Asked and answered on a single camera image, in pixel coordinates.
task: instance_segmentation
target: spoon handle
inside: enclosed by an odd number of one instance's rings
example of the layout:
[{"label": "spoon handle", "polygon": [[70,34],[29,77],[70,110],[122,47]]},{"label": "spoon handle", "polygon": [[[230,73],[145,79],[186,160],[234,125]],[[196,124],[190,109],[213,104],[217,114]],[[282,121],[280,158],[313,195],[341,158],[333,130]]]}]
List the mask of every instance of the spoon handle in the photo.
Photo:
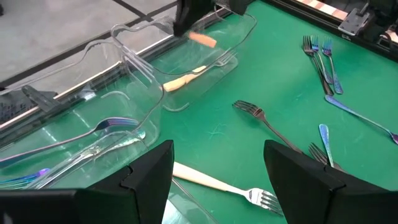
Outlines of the spoon handle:
[{"label": "spoon handle", "polygon": [[323,144],[325,145],[326,153],[328,154],[330,166],[335,167],[333,158],[331,156],[331,151],[330,151],[328,126],[326,126],[325,124],[320,124],[319,132],[321,133],[321,138],[322,138]]},{"label": "spoon handle", "polygon": [[331,103],[331,104],[333,104],[333,105],[339,107],[340,109],[343,109],[343,110],[345,110],[345,111],[347,111],[347,112],[349,112],[349,113],[351,113],[351,114],[353,114],[353,115],[355,115],[355,116],[357,116],[357,117],[359,117],[359,118],[362,118],[362,119],[364,119],[365,121],[368,121],[368,122],[370,122],[370,123],[376,125],[377,127],[379,127],[379,128],[381,128],[381,129],[387,131],[389,134],[391,134],[390,130],[388,130],[387,128],[381,126],[381,124],[378,124],[378,123],[376,123],[376,122],[370,120],[369,118],[366,118],[366,117],[360,115],[359,113],[357,113],[357,112],[355,112],[355,111],[349,109],[347,106],[345,106],[344,104],[340,103],[339,101],[337,101],[336,99],[334,99],[332,96],[326,95],[326,96],[325,96],[325,99],[326,99],[327,102],[329,102],[329,103]]}]

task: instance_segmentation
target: knife handle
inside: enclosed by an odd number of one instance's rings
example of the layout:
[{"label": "knife handle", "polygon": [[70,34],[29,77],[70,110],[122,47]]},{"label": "knife handle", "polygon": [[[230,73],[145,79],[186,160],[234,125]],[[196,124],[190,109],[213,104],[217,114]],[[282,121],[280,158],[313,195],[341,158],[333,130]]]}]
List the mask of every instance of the knife handle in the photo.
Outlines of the knife handle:
[{"label": "knife handle", "polygon": [[215,40],[207,35],[198,34],[196,32],[192,32],[192,31],[189,32],[188,38],[198,42],[199,44],[203,44],[203,45],[211,47],[211,48],[216,47],[216,44],[217,44],[217,40]]}]

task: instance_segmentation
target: rainbow-tinted fork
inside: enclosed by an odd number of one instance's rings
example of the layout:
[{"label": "rainbow-tinted fork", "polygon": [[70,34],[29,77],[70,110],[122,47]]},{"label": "rainbow-tinted fork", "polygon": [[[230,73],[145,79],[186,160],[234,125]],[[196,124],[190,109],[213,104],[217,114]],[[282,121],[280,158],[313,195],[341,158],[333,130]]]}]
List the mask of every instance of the rainbow-tinted fork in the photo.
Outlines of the rainbow-tinted fork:
[{"label": "rainbow-tinted fork", "polygon": [[74,138],[67,139],[67,140],[64,140],[64,141],[61,141],[61,142],[58,142],[58,143],[55,143],[55,144],[51,144],[49,146],[40,147],[38,149],[34,149],[34,150],[31,150],[31,151],[28,151],[28,152],[23,152],[23,153],[20,153],[20,154],[16,154],[14,156],[10,156],[10,157],[7,157],[7,158],[0,159],[0,168],[9,166],[9,165],[11,165],[13,163],[19,162],[19,161],[21,161],[23,159],[26,159],[26,158],[28,158],[30,156],[33,156],[33,155],[36,155],[36,154],[38,154],[40,152],[44,152],[44,151],[46,151],[48,149],[51,149],[51,148],[54,148],[54,147],[57,147],[57,146],[61,146],[61,145],[66,144],[66,143],[70,143],[70,142],[76,141],[76,140],[81,139],[83,137],[86,137],[86,136],[88,136],[90,134],[93,134],[96,131],[104,130],[104,129],[110,127],[110,126],[137,126],[138,124],[139,124],[139,122],[137,120],[130,119],[130,118],[106,118],[106,119],[100,121],[96,125],[96,127],[94,129],[88,131],[85,134],[81,134],[81,135],[76,136]]},{"label": "rainbow-tinted fork", "polygon": [[36,178],[44,175],[49,170],[50,169],[46,168],[46,169],[42,169],[34,174],[29,174],[29,175],[26,175],[23,177],[18,177],[18,178],[14,178],[14,179],[10,179],[10,180],[0,180],[0,190],[1,189],[12,189],[12,190],[21,189],[21,188],[23,188],[23,186],[32,182]]}]

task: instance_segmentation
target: clear plastic bin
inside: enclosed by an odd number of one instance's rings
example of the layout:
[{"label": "clear plastic bin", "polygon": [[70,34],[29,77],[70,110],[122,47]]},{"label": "clear plastic bin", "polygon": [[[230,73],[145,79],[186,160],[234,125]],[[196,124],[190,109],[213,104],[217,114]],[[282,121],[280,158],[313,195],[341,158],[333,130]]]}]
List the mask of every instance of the clear plastic bin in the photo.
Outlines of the clear plastic bin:
[{"label": "clear plastic bin", "polygon": [[[137,159],[148,148],[138,136],[142,132],[113,133],[92,146],[77,152],[42,177],[30,183],[26,189],[85,188],[111,175]],[[109,139],[119,139],[119,144]],[[172,181],[166,203],[163,224],[216,224],[175,180]]]},{"label": "clear plastic bin", "polygon": [[[169,16],[142,26],[130,28],[116,25],[112,28],[111,34],[118,44],[129,49],[132,57],[135,55],[142,57],[142,61],[147,60],[149,70],[157,71],[156,80],[168,92],[163,104],[167,110],[183,110],[238,66],[238,58],[243,54],[243,42],[257,21],[248,14],[232,14],[222,19],[218,15],[220,11],[205,16],[191,30],[215,39],[217,43],[214,48],[189,39],[191,31],[183,37],[174,37],[173,20]],[[158,40],[156,45],[169,50],[157,58],[146,58],[146,49],[137,49],[134,42],[130,41],[141,32],[150,32],[151,38]],[[185,83],[187,75],[199,76]]]},{"label": "clear plastic bin", "polygon": [[[2,179],[11,179],[15,177],[15,173],[23,176],[44,168],[53,168],[81,149],[93,147],[94,142],[123,144],[127,141],[128,134],[134,135],[138,129],[145,132],[143,145],[147,147],[155,142],[160,131],[160,102],[164,91],[152,74],[141,71],[141,67],[129,59],[114,42],[99,40],[87,45],[84,54],[76,62],[25,83],[38,90],[49,91],[41,89],[45,80],[50,82],[63,80],[65,77],[70,80],[78,80],[81,76],[89,77],[55,97],[62,103],[72,103],[70,108],[51,119],[35,119],[43,124],[0,149],[0,159],[86,133],[108,117],[131,118],[139,123],[128,130],[126,127],[112,126],[21,160],[0,169]],[[39,116],[40,113],[43,111],[32,108],[23,117],[17,117],[11,121],[13,123],[3,126],[12,128],[13,124],[23,122],[31,116]]]}]

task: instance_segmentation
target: utensil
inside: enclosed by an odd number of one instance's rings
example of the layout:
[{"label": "utensil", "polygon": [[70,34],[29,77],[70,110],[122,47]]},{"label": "utensil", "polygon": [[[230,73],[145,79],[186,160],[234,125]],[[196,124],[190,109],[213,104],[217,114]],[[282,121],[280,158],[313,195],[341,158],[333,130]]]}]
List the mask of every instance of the utensil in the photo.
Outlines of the utensil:
[{"label": "utensil", "polygon": [[[215,63],[213,63],[213,64],[211,64],[209,66],[208,70],[211,69],[214,66],[217,66],[217,67],[225,66],[232,58],[235,57],[235,55],[236,55],[235,51],[230,51],[229,52],[227,50]],[[181,88],[184,85],[188,84],[190,81],[198,78],[201,74],[205,73],[206,72],[206,71],[204,71],[205,68],[206,68],[206,66],[201,66],[201,67],[198,67],[198,68],[192,70],[195,73],[199,73],[200,72],[199,74],[193,74],[193,73],[187,74],[187,75],[184,75],[184,76],[182,76],[182,77],[180,77],[178,79],[175,79],[175,80],[169,81],[167,83],[164,83],[163,84],[164,90],[167,91],[167,92],[178,90],[179,88]]]},{"label": "utensil", "polygon": [[328,154],[329,164],[331,167],[335,167],[335,165],[333,164],[333,158],[331,156],[331,151],[330,151],[330,146],[329,146],[329,128],[328,128],[328,126],[325,124],[320,124],[319,132],[321,134],[323,144],[325,145],[326,153]]},{"label": "utensil", "polygon": [[178,162],[174,162],[173,176],[217,190],[242,195],[249,202],[283,216],[277,197],[266,190],[259,188],[241,190]]},{"label": "utensil", "polygon": [[44,175],[47,171],[50,169],[42,169],[34,174],[29,174],[23,177],[18,177],[15,179],[10,179],[10,180],[2,180],[0,181],[0,189],[19,189],[22,188],[23,185],[28,184],[29,182],[32,182],[36,178]]},{"label": "utensil", "polygon": [[273,128],[268,121],[266,120],[266,114],[265,112],[259,108],[258,106],[252,104],[252,103],[248,103],[245,102],[243,100],[238,100],[233,104],[234,107],[239,108],[243,111],[248,112],[249,114],[251,114],[252,116],[254,116],[255,118],[259,119],[260,121],[264,122],[264,124],[266,124],[266,126],[273,132],[275,133],[279,138],[281,138],[281,140],[283,140],[283,142],[285,142],[290,148],[292,148],[293,150],[303,154],[303,152],[298,149],[296,146],[294,146],[289,140],[287,140],[285,137],[283,137],[283,135],[281,135],[281,133],[279,133],[275,128]]},{"label": "utensil", "polygon": [[54,147],[57,147],[57,146],[61,146],[61,145],[66,144],[66,143],[70,143],[70,142],[76,141],[76,140],[81,139],[83,137],[86,137],[86,136],[88,136],[88,135],[90,135],[90,134],[92,134],[92,133],[94,133],[96,131],[106,129],[106,128],[110,127],[110,126],[137,126],[138,124],[139,124],[139,122],[137,120],[135,120],[135,119],[117,118],[117,117],[115,117],[115,118],[106,118],[106,119],[100,121],[96,125],[96,127],[94,129],[92,129],[91,131],[88,131],[85,134],[81,134],[81,135],[76,136],[74,138],[67,139],[67,140],[64,140],[64,141],[61,141],[61,142],[58,142],[58,143],[55,143],[55,144],[51,144],[49,146],[44,146],[44,147],[41,147],[41,148],[38,148],[38,149],[34,149],[32,151],[29,151],[29,152],[23,152],[23,153],[20,153],[20,154],[16,154],[14,156],[10,156],[10,157],[4,158],[4,159],[0,159],[0,168],[9,166],[9,165],[11,165],[13,163],[19,162],[19,161],[21,161],[23,159],[26,159],[26,158],[28,158],[30,156],[33,156],[33,155],[36,155],[36,154],[38,154],[40,152],[44,152],[44,151],[46,151],[48,149],[51,149],[51,148],[54,148]]},{"label": "utensil", "polygon": [[[146,132],[144,130],[137,130],[137,135],[140,139],[144,139],[146,136]],[[83,152],[78,152],[71,156],[66,161],[58,164],[56,167],[52,168],[50,172],[47,173],[45,177],[42,177],[42,180],[38,180],[37,182],[31,183],[26,188],[27,189],[41,189],[43,187],[50,187],[52,184],[55,184],[58,180],[62,179],[63,175],[68,175],[72,168],[79,169],[87,164],[89,161],[93,159],[93,157],[101,157],[105,154],[112,152],[114,150],[120,149],[122,147],[129,146],[137,141],[140,141],[138,138],[133,138],[128,141],[124,141],[113,147],[102,148],[99,146],[93,146],[89,149],[84,149]]]},{"label": "utensil", "polygon": [[323,91],[325,92],[325,94],[333,96],[334,93],[331,90],[329,84],[326,82],[325,77],[323,76],[323,73],[322,73],[322,69],[320,68],[320,66],[315,58],[315,52],[312,49],[312,43],[311,43],[310,36],[307,36],[307,35],[303,36],[303,50],[304,50],[304,53],[312,59],[312,62],[315,64],[315,66],[318,70],[318,74],[319,74],[319,78],[321,80]]},{"label": "utensil", "polygon": [[[312,155],[312,157],[322,163],[323,165],[329,165],[328,163],[328,158],[327,155],[314,143],[311,143],[310,147],[308,148],[308,150],[310,151],[310,154]],[[340,170],[342,172],[345,172],[341,166],[339,164],[337,164],[337,162],[333,162],[334,164],[334,168],[337,170]]]},{"label": "utensil", "polygon": [[360,115],[359,113],[357,113],[357,112],[355,112],[355,111],[349,109],[347,106],[345,106],[344,104],[340,103],[339,101],[337,101],[336,99],[334,99],[334,98],[331,97],[331,96],[325,96],[325,99],[327,100],[327,102],[329,102],[329,103],[331,103],[331,104],[333,104],[333,105],[339,107],[340,109],[343,109],[343,110],[345,110],[345,111],[347,111],[347,112],[349,112],[349,113],[351,113],[351,114],[353,114],[353,115],[355,115],[355,116],[357,116],[357,117],[359,117],[359,118],[364,119],[365,121],[368,121],[368,122],[370,122],[370,123],[376,125],[377,127],[381,128],[381,129],[383,129],[385,132],[387,132],[387,133],[391,136],[392,140],[393,140],[396,144],[398,144],[398,134],[392,133],[390,130],[388,130],[387,128],[381,126],[380,124],[378,124],[378,123],[376,123],[376,122],[370,120],[369,118],[366,118],[366,117]]},{"label": "utensil", "polygon": [[318,36],[312,36],[311,41],[312,41],[312,50],[314,51],[314,54],[318,56],[319,61],[321,62],[323,77],[325,77],[327,83],[333,84],[333,79],[331,78],[328,70],[325,68],[325,64],[323,63],[322,57],[319,53]]},{"label": "utensil", "polygon": [[340,83],[340,81],[339,81],[339,79],[337,77],[337,73],[336,73],[336,70],[335,70],[335,64],[333,63],[333,59],[331,57],[331,47],[332,47],[331,39],[327,38],[327,40],[325,40],[323,42],[322,53],[329,58],[330,66],[331,66],[331,72],[333,74],[333,85],[335,87],[336,93],[343,94],[343,87],[341,86],[341,83]]}]

